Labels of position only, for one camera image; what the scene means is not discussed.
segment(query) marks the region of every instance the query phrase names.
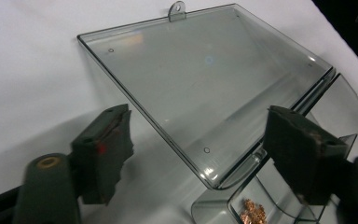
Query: red mark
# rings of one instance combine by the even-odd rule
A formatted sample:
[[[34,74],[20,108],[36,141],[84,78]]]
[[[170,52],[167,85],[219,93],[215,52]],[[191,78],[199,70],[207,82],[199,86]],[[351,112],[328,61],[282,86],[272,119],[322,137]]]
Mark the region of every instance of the red mark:
[[[102,155],[106,152],[106,145],[99,144],[97,147],[98,155]]]

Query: clear plastic tray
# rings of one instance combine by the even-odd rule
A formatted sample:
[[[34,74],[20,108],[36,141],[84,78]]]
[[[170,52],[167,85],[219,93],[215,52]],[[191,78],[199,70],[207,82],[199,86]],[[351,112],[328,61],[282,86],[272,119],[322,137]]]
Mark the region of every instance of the clear plastic tray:
[[[243,178],[270,105],[305,109],[335,75],[238,5],[78,40],[209,189]]]

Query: mounting hole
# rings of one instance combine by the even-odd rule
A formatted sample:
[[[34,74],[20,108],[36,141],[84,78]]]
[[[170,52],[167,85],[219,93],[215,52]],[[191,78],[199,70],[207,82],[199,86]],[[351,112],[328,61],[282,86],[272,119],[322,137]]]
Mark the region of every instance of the mounting hole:
[[[46,157],[43,160],[40,160],[37,163],[37,168],[39,169],[48,169],[50,167],[53,167],[55,165],[57,165],[58,163],[60,163],[60,158],[58,157]]]

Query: dark background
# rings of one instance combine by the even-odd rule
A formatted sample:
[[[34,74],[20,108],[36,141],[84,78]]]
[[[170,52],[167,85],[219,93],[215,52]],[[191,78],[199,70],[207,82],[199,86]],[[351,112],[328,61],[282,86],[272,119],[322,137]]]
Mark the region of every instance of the dark background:
[[[313,0],[358,56],[358,0]]]

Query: hanging tab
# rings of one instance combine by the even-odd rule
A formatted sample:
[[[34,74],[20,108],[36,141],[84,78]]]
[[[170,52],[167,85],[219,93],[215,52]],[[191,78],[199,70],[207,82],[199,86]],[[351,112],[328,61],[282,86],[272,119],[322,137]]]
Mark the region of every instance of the hanging tab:
[[[170,22],[184,20],[186,18],[185,3],[182,1],[173,3],[168,12],[168,18],[170,19]]]

